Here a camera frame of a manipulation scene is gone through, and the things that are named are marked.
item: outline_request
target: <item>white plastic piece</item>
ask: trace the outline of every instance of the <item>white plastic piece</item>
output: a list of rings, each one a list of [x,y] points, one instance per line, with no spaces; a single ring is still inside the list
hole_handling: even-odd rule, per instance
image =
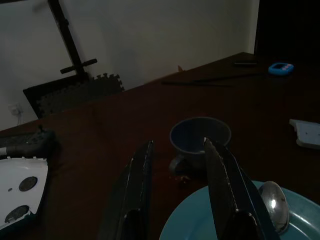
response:
[[[0,160],[0,230],[36,214],[45,189],[48,174],[47,161],[42,158],[6,158]],[[20,191],[20,183],[36,177],[37,183],[28,191]],[[29,206],[29,211],[22,217],[5,222],[7,215],[19,206]]]
[[[316,122],[290,119],[289,124],[294,127],[296,143],[304,148],[320,149],[320,124]]]

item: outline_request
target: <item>blue plate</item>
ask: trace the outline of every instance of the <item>blue plate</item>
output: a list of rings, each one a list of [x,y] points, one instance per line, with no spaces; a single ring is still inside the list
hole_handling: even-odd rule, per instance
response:
[[[259,188],[263,183],[253,181]],[[319,240],[320,206],[282,188],[290,209],[290,225],[282,240]],[[208,187],[188,196],[166,221],[160,240],[217,240]]]

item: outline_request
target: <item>white wall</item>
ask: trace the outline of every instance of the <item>white wall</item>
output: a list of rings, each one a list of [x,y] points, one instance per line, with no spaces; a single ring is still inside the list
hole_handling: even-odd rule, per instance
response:
[[[69,75],[71,65],[43,0],[0,5],[0,129],[36,119],[22,90]],[[60,0],[81,59],[92,76],[120,75],[125,89],[177,71],[252,52],[259,0]]]

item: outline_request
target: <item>blue bowl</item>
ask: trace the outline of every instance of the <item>blue bowl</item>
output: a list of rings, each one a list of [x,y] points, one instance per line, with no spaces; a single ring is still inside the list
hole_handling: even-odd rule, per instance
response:
[[[170,132],[170,141],[177,151],[170,169],[182,160],[195,169],[205,169],[204,137],[226,146],[231,139],[231,130],[226,123],[212,117],[193,117],[177,123]]]

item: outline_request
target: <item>power outlet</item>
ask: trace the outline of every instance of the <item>power outlet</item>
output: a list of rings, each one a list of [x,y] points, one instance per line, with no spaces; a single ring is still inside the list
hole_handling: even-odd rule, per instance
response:
[[[18,102],[8,105],[8,109],[13,116],[19,116],[24,112],[20,103]]]

